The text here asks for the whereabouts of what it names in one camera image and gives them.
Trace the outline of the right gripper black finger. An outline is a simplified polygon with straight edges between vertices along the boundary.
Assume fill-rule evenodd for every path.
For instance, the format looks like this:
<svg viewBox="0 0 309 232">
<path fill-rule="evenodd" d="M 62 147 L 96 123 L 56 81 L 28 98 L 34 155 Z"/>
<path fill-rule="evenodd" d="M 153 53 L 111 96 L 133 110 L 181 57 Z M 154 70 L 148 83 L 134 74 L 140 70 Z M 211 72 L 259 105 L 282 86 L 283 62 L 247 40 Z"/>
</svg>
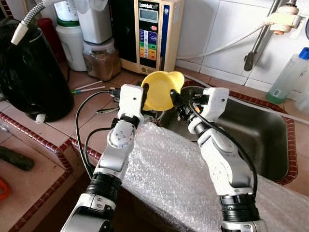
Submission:
<svg viewBox="0 0 309 232">
<path fill-rule="evenodd" d="M 184 106 L 183 98 L 178 91 L 171 89 L 169 91 L 169 95 L 170 95 L 170 101 L 172 102 L 172 106 L 174 109 Z"/>
</svg>

